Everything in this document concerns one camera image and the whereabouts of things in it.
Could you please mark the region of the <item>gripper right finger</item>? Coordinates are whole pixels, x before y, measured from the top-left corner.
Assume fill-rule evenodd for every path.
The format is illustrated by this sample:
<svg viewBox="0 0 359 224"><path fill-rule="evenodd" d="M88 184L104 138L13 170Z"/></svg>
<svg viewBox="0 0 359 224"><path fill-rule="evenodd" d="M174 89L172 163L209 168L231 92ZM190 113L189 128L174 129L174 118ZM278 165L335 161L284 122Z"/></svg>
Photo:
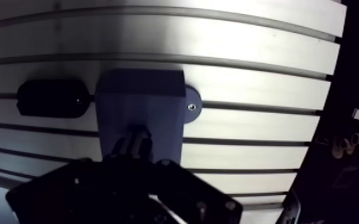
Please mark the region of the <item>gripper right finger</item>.
<svg viewBox="0 0 359 224"><path fill-rule="evenodd" d="M151 162L152 140L138 137L138 157L149 194L138 223L177 223L173 212L187 223L239 223L243 207L215 187L168 159Z"/></svg>

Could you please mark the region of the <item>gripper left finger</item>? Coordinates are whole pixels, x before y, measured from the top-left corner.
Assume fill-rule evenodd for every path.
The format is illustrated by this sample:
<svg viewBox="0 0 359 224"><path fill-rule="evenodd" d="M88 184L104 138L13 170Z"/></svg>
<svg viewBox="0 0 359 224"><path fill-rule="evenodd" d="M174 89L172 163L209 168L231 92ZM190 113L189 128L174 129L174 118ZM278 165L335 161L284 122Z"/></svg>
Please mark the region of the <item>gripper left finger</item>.
<svg viewBox="0 0 359 224"><path fill-rule="evenodd" d="M101 162L74 160L9 190L20 223L141 223L149 197L143 165L149 138L118 140Z"/></svg>

